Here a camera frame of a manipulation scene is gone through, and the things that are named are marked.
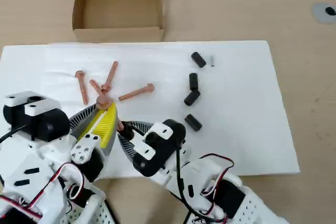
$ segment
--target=perforated plate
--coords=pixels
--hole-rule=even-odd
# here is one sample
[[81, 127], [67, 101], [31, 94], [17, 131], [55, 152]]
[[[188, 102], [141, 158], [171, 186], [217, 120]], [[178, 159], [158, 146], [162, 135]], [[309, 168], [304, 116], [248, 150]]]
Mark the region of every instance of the perforated plate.
[[70, 121], [70, 128], [74, 130], [77, 128], [86, 118], [88, 118], [93, 111], [96, 109], [96, 105], [93, 104], [84, 110], [78, 112], [76, 115], [72, 116], [69, 121]]
[[[60, 224], [69, 224], [75, 222], [81, 215], [83, 209], [72, 203], [72, 211], [65, 215]], [[113, 220], [109, 208], [103, 203], [95, 212], [94, 217], [90, 220], [90, 224], [118, 224]]]

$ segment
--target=screw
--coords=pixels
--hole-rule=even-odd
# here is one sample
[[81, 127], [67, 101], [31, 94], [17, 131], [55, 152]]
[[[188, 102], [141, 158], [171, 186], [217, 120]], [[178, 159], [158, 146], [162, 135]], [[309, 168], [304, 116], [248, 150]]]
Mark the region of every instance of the screw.
[[86, 91], [86, 87], [84, 84], [84, 76], [85, 73], [81, 70], [77, 71], [75, 74], [75, 77], [78, 79], [79, 82], [79, 88], [80, 88], [80, 92], [82, 94], [82, 98], [83, 98], [83, 103], [84, 105], [88, 105], [89, 104], [89, 97], [88, 97], [88, 93]]
[[136, 95], [142, 94], [142, 93], [146, 93], [146, 92], [153, 92], [154, 91], [154, 85], [152, 83], [148, 83], [148, 85], [146, 87], [143, 87], [142, 89], [138, 89], [135, 90], [131, 93], [122, 95], [121, 97], [119, 97], [120, 101], [126, 100], [126, 99], [130, 99]]
[[111, 82], [113, 80], [113, 77], [116, 73], [116, 70], [117, 70], [117, 67], [118, 67], [118, 62], [115, 61], [112, 65], [112, 68], [110, 70], [110, 73], [109, 73], [109, 76], [107, 77], [107, 80], [105, 82], [105, 84], [103, 84], [101, 86], [101, 90], [103, 91], [103, 93], [108, 93], [110, 92], [111, 88], [112, 88], [112, 85], [111, 85]]

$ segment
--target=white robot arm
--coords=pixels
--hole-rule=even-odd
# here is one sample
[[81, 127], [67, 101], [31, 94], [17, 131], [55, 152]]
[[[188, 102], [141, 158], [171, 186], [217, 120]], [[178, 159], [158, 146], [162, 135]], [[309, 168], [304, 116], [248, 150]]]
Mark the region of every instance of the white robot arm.
[[[12, 165], [0, 167], [0, 223], [14, 223], [15, 218], [25, 223], [97, 223], [104, 207], [109, 209], [107, 223], [117, 223], [105, 194], [92, 182], [118, 136], [134, 168], [189, 209], [184, 223], [287, 224], [228, 172], [233, 166], [229, 158], [209, 154], [190, 162], [182, 124], [121, 123], [115, 107], [100, 111], [92, 105], [68, 119], [57, 101], [32, 92], [7, 96], [4, 117], [12, 130], [0, 138], [0, 162]], [[25, 153], [19, 158], [18, 146]], [[222, 168], [211, 155], [232, 164]], [[67, 218], [68, 204], [81, 215]]]

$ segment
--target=wooden table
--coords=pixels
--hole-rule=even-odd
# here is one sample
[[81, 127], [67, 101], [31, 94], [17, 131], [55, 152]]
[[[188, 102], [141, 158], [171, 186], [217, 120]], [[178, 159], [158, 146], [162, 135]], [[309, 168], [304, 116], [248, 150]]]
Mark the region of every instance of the wooden table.
[[[335, 223], [336, 24], [311, 5], [336, 0], [165, 0], [166, 41], [267, 40], [301, 173], [244, 177], [291, 223]], [[75, 41], [73, 0], [0, 0], [0, 48]], [[103, 180], [122, 223], [182, 223], [186, 209], [144, 178]]]

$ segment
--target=open cardboard box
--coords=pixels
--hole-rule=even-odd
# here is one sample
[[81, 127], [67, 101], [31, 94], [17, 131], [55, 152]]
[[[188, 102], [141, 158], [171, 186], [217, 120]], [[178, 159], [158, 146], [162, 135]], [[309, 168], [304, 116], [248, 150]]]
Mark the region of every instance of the open cardboard box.
[[161, 41], [162, 0], [75, 0], [72, 28], [83, 42]]

